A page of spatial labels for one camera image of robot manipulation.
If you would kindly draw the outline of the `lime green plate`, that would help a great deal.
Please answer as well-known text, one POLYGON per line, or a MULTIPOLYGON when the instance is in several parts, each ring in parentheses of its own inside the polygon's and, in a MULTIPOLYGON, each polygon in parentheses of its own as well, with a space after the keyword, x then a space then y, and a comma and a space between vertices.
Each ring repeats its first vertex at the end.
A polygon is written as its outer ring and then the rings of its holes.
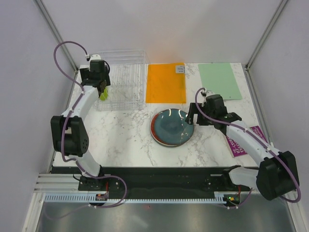
POLYGON ((104 91, 101 93, 99 99, 101 101, 106 101, 108 99, 108 88, 106 87, 104 91))

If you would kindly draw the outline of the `dark blue glazed plate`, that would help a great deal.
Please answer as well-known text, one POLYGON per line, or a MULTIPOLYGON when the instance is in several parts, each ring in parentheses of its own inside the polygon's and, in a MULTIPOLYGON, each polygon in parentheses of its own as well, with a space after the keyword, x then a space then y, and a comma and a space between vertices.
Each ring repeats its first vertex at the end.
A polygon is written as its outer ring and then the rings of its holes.
POLYGON ((185 111, 172 108, 158 114, 154 130, 159 139, 172 145, 184 144, 191 139, 195 127, 185 122, 185 111))

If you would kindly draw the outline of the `red and teal plate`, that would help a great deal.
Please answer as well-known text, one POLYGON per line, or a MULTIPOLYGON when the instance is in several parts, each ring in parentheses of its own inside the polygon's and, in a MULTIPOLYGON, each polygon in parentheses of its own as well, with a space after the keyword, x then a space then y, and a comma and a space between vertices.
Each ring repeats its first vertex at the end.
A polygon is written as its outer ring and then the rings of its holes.
POLYGON ((162 144, 168 144, 170 145, 169 143, 165 143, 163 142, 161 139, 159 139, 155 133, 155 121, 157 119, 159 114, 155 114, 154 117, 152 118, 151 120, 151 124, 150 124, 150 133, 151 133, 151 136, 152 138, 157 142, 157 143, 162 143, 162 144))

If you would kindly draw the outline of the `grey-blue plate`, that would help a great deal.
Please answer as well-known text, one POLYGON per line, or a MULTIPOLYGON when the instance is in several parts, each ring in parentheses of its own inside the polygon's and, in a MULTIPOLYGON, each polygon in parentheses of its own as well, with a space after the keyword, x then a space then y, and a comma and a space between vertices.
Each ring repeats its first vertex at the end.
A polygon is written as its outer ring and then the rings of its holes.
POLYGON ((178 144, 178 145, 168 145, 168 144, 162 144, 162 143, 158 143, 159 145, 163 146, 163 147, 169 147, 169 148, 172 148, 172 147, 180 147, 182 146, 183 144, 178 144))

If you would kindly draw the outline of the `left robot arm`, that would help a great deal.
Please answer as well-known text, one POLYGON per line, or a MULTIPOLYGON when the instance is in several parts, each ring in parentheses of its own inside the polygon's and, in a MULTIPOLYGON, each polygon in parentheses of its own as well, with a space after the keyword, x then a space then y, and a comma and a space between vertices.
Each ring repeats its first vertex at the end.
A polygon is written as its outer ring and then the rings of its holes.
POLYGON ((89 137, 84 125, 92 105, 110 86, 110 66, 100 55, 92 55, 88 68, 80 69, 81 93, 60 116, 51 118, 51 131, 55 151, 64 162, 74 161, 82 174, 90 177, 89 185, 101 190, 106 178, 100 175, 101 166, 94 160, 89 148, 89 137))

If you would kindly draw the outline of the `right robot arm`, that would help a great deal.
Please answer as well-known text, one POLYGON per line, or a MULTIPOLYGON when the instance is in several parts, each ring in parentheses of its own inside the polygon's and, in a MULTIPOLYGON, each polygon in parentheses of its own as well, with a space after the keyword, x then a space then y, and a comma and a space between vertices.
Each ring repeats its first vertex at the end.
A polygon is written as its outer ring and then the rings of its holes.
POLYGON ((234 112, 229 113, 221 95, 205 96, 204 102, 190 103, 186 123, 213 126, 240 145, 258 165, 258 169, 235 165, 223 171, 222 187, 237 185, 257 189, 266 200, 282 198, 290 203, 301 200, 295 156, 281 152, 255 134, 234 112))

